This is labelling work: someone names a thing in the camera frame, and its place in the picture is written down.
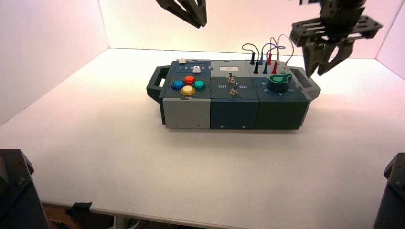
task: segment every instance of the screw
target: screw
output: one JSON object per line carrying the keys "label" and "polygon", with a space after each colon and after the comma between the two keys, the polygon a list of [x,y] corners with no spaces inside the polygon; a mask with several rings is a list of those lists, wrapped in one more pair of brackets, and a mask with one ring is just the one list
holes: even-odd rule
{"label": "screw", "polygon": [[25,182],[25,179],[24,179],[24,178],[20,178],[20,179],[18,179],[18,180],[15,182],[15,185],[21,186],[22,184],[24,184],[24,182]]}
{"label": "screw", "polygon": [[404,184],[403,184],[401,181],[395,182],[395,186],[397,186],[397,187],[400,188],[400,189],[403,189],[403,188],[404,188]]}

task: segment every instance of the cable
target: cable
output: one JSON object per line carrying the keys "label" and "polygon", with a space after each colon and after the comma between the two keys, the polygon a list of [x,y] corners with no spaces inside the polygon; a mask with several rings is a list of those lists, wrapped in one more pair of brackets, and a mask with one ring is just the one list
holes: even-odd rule
{"label": "cable", "polygon": [[[275,46],[275,47],[274,47],[274,48],[271,48],[271,49],[269,49],[269,50],[267,51],[267,53],[266,53],[266,58],[268,57],[268,52],[269,52],[270,50],[277,48],[277,46],[276,46],[275,44],[273,44],[273,43],[267,43],[267,44],[263,45],[263,47],[262,47],[262,52],[261,52],[261,55],[260,55],[260,65],[263,64],[263,50],[264,50],[264,48],[265,48],[267,45],[270,45],[270,47],[273,45],[273,46]],[[279,48],[279,49],[285,49],[284,46],[278,46],[278,48]]]}
{"label": "cable", "polygon": [[277,48],[277,59],[276,61],[278,61],[279,55],[280,55],[280,51],[278,50],[278,42],[276,42],[276,39],[274,37],[270,38],[270,43],[271,43],[271,39],[274,40],[274,43],[276,43],[276,48]]}
{"label": "cable", "polygon": [[[273,47],[273,48],[271,48],[271,49],[269,49],[269,50],[267,51],[266,56],[268,56],[268,53],[269,53],[271,50],[273,50],[273,49],[276,49],[276,48],[277,48],[277,46],[276,46],[275,44],[273,44],[273,43],[268,43],[268,44],[274,45],[274,47]],[[283,50],[283,49],[286,49],[286,48],[285,48],[285,46],[278,46],[278,49]]]}
{"label": "cable", "polygon": [[243,50],[245,50],[245,51],[252,51],[252,53],[255,53],[255,52],[254,52],[252,49],[245,49],[245,48],[244,48],[245,45],[253,45],[253,46],[256,48],[256,50],[257,50],[257,61],[259,62],[260,53],[259,53],[259,49],[256,47],[256,45],[254,45],[254,44],[252,44],[252,43],[246,43],[246,44],[242,45],[242,49],[243,49]]}
{"label": "cable", "polygon": [[292,41],[291,41],[291,39],[287,36],[287,35],[285,35],[285,34],[281,34],[279,37],[278,37],[278,39],[277,39],[277,44],[280,44],[280,38],[281,38],[281,36],[285,36],[285,37],[287,37],[287,39],[290,41],[290,44],[291,44],[291,47],[292,47],[292,53],[291,53],[291,56],[290,56],[290,58],[286,61],[286,65],[284,66],[284,68],[286,68],[287,67],[287,64],[288,64],[288,62],[291,60],[291,58],[292,58],[292,56],[294,55],[294,45],[293,45],[293,43],[292,43]]}

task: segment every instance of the white tabletop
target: white tabletop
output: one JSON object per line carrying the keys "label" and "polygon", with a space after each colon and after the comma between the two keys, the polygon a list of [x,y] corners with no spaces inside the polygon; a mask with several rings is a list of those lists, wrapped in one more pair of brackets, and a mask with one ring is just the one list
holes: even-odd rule
{"label": "white tabletop", "polygon": [[313,77],[300,130],[172,130],[146,85],[181,57],[249,55],[109,49],[1,126],[0,148],[22,149],[48,203],[208,227],[372,227],[384,168],[405,150],[402,79],[350,59]]}

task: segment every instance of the small display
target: small display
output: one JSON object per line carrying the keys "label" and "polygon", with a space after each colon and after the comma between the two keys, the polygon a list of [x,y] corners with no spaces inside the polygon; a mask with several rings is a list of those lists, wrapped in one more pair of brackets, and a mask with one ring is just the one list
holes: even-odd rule
{"label": "small display", "polygon": [[239,67],[219,66],[220,71],[239,71]]}

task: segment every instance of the white backdrop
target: white backdrop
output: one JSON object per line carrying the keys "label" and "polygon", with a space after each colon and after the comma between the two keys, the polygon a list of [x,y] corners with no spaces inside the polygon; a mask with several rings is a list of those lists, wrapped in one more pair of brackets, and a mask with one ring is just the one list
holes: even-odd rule
{"label": "white backdrop", "polygon": [[378,53],[377,59],[391,71],[405,79],[404,65],[404,24],[405,24],[405,3],[398,13],[391,30]]}
{"label": "white backdrop", "polygon": [[97,0],[0,0],[0,125],[108,48]]}
{"label": "white backdrop", "polygon": [[[318,4],[299,0],[207,0],[208,23],[196,29],[162,9],[155,0],[99,0],[111,48],[244,52],[270,36],[289,35],[291,24],[318,17]],[[373,40],[357,41],[352,57],[375,58],[403,0],[368,0],[365,14],[384,27]],[[290,53],[290,48],[283,51]]]}

